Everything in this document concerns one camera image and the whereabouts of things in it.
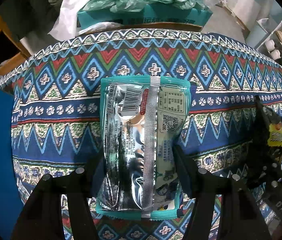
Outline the black yellow small snack packet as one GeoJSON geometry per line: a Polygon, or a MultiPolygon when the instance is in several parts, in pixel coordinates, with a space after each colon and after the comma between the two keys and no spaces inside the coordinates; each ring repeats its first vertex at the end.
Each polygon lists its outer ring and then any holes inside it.
{"type": "Polygon", "coordinates": [[[257,150],[276,163],[282,162],[282,117],[255,96],[256,115],[253,143],[257,150]]]}

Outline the teal silver snack pouch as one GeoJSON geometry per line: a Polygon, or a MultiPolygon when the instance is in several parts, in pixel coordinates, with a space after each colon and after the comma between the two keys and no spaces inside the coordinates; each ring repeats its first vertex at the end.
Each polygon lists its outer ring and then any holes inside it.
{"type": "Polygon", "coordinates": [[[105,176],[98,214],[127,220],[178,216],[181,184],[172,147],[195,88],[169,76],[113,76],[101,81],[105,176]]]}

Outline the blue patterned tablecloth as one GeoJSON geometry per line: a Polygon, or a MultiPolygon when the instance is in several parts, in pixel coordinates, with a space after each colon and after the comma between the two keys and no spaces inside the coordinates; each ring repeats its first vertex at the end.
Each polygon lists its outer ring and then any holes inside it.
{"type": "MultiPolygon", "coordinates": [[[[282,117],[282,66],[219,34],[124,29],[58,42],[0,78],[0,88],[12,88],[14,95],[12,161],[24,205],[43,175],[69,175],[103,153],[101,81],[133,75],[189,81],[195,90],[173,146],[179,145],[199,168],[218,177],[238,176],[246,185],[255,96],[282,117]]],[[[247,189],[271,239],[279,237],[281,221],[262,199],[264,186],[247,189]]],[[[99,239],[184,239],[195,204],[182,190],[176,218],[127,220],[98,214],[97,196],[88,204],[99,239]]],[[[74,239],[65,195],[61,208],[65,239],[74,239]]],[[[220,211],[217,195],[208,239],[217,239],[220,211]]]]}

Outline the white shelf with cups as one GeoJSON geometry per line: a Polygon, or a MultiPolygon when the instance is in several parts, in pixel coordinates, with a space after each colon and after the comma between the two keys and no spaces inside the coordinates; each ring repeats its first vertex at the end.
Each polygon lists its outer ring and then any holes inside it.
{"type": "Polygon", "coordinates": [[[270,15],[256,20],[246,43],[274,61],[282,61],[282,17],[270,15]]]}

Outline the white plastic bag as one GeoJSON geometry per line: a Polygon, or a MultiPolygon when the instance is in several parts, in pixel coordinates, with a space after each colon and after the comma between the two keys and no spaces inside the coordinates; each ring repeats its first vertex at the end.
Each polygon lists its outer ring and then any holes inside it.
{"type": "Polygon", "coordinates": [[[122,26],[119,23],[106,21],[93,24],[91,27],[78,28],[78,12],[89,1],[90,0],[63,0],[60,8],[60,14],[48,34],[58,41],[66,41],[87,31],[99,31],[122,26]]]}

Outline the wooden louvered cabinet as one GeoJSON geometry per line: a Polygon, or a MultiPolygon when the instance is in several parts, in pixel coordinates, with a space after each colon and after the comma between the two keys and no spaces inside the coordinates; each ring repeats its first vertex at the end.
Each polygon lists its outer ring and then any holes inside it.
{"type": "Polygon", "coordinates": [[[0,15],[0,75],[12,71],[30,56],[25,46],[13,38],[11,30],[0,15]]]}

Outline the teal cardboard box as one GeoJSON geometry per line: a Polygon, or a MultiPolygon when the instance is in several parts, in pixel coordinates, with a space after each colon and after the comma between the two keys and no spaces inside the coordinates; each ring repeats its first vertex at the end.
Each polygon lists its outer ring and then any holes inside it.
{"type": "Polygon", "coordinates": [[[148,4],[140,12],[110,12],[109,9],[78,12],[82,33],[129,28],[161,28],[201,31],[213,12],[210,9],[178,9],[172,5],[148,4]]]}

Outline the dark hanging jacket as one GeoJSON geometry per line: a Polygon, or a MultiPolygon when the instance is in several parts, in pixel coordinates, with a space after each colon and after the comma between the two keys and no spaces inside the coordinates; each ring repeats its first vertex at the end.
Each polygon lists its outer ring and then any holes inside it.
{"type": "Polygon", "coordinates": [[[46,35],[56,22],[63,0],[5,0],[0,16],[12,32],[14,40],[21,40],[30,32],[46,35]]]}

